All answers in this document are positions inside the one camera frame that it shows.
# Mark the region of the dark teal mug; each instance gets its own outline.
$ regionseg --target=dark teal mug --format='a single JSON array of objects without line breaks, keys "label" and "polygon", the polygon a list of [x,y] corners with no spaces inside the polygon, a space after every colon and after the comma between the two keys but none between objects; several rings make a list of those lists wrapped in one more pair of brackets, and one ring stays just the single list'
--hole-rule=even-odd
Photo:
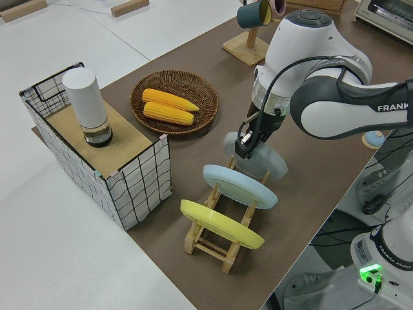
[{"label": "dark teal mug", "polygon": [[268,25],[271,22],[271,5],[267,0],[244,5],[237,12],[238,25],[241,28],[254,28]]}]

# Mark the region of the round woven basket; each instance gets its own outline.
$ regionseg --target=round woven basket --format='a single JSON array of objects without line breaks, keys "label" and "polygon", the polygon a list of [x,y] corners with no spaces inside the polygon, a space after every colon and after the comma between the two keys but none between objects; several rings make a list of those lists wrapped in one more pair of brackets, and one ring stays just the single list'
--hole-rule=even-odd
[{"label": "round woven basket", "polygon": [[[165,121],[150,119],[143,115],[145,103],[142,93],[146,88],[153,88],[185,98],[199,107],[194,114],[191,126],[176,125]],[[133,89],[130,106],[135,117],[148,128],[170,135],[185,135],[199,132],[207,127],[218,110],[218,95],[215,89],[203,78],[186,71],[164,70],[142,79]]]}]

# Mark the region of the corn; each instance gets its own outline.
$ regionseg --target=corn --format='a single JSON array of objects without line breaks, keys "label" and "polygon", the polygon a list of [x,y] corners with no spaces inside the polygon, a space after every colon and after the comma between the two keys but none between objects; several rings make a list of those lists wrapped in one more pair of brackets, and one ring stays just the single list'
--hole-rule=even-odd
[{"label": "corn", "polygon": [[162,103],[189,112],[199,111],[199,108],[189,100],[152,88],[147,88],[143,91],[142,100],[143,102],[151,101]]},{"label": "corn", "polygon": [[145,106],[143,107],[143,115],[147,118],[157,119],[158,121],[167,121],[168,123],[178,125],[190,126],[194,122],[193,114],[158,102],[145,103]]}]

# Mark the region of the green led light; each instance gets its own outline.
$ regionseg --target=green led light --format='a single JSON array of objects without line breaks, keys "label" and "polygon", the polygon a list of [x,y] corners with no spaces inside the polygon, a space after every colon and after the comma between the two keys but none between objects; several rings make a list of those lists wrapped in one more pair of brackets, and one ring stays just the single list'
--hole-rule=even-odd
[{"label": "green led light", "polygon": [[378,271],[381,269],[381,265],[379,265],[378,263],[374,264],[374,265],[370,265],[367,267],[363,267],[360,269],[360,277],[367,282],[367,276],[372,273],[372,271]]}]

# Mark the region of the storage box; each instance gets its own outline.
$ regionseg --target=storage box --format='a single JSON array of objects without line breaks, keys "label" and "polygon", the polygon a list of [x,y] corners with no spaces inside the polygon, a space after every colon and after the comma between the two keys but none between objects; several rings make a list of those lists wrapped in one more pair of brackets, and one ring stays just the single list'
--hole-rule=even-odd
[{"label": "storage box", "polygon": [[168,137],[152,143],[106,105],[114,139],[105,148],[89,146],[62,84],[65,72],[75,67],[83,64],[74,64],[19,94],[66,173],[128,230],[172,194]]}]

